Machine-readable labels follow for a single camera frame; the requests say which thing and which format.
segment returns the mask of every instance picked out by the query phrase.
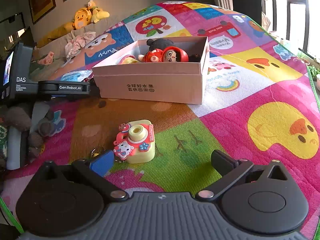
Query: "play mat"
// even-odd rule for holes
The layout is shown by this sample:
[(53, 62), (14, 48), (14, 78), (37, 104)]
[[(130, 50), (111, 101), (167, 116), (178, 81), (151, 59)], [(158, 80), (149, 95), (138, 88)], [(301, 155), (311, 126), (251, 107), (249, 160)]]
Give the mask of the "play mat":
[(312, 239), (320, 215), (320, 113), (315, 88), (306, 65), (247, 16), (194, 2), (152, 5), (106, 30), (52, 78), (90, 69), (136, 40), (191, 35), (208, 36), (210, 44), (202, 105), (107, 98), (52, 102), (56, 129), (44, 151), (6, 177), (2, 198), (9, 209), (15, 214), (17, 199), (44, 160), (67, 164), (88, 157), (99, 146), (111, 149), (119, 124), (148, 119), (154, 124), (155, 158), (149, 163), (116, 163), (105, 175), (107, 180), (129, 193), (195, 194), (220, 178), (210, 164), (214, 149), (255, 164), (278, 159), (308, 200), (301, 232)]

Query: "box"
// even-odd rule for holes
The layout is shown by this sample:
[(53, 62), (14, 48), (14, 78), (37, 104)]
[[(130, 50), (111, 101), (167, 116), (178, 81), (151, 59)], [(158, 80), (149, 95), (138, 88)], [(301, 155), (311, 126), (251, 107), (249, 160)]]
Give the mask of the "box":
[(102, 98), (201, 104), (209, 66), (208, 37), (170, 37), (194, 62), (152, 62), (118, 65), (125, 55), (146, 54), (147, 40), (135, 41), (95, 65), (94, 80)]

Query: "pink toy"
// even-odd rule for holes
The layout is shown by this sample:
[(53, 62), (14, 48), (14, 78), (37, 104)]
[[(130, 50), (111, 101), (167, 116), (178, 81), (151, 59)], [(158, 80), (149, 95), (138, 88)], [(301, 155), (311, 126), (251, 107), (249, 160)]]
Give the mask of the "pink toy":
[(145, 163), (155, 156), (155, 134), (149, 120), (123, 123), (113, 142), (116, 157), (128, 163)]

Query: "window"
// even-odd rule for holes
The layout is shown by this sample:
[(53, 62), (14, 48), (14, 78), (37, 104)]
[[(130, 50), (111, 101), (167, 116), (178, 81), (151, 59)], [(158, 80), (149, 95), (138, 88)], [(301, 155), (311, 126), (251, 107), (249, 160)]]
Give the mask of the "window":
[(272, 3), (273, 30), (304, 53), (319, 57), (320, 0), (272, 0)]

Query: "speech bubble print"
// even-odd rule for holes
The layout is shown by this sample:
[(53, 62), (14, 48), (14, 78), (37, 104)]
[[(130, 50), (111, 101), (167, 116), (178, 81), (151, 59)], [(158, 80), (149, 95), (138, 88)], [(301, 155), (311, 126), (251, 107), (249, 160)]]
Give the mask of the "speech bubble print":
[(241, 17), (240, 17), (239, 15), (233, 15), (232, 17), (233, 17), (235, 20), (237, 20), (238, 22), (244, 23), (244, 20), (241, 19)]
[(230, 49), (233, 46), (233, 41), (225, 35), (215, 37), (209, 41), (211, 47), (215, 49)]

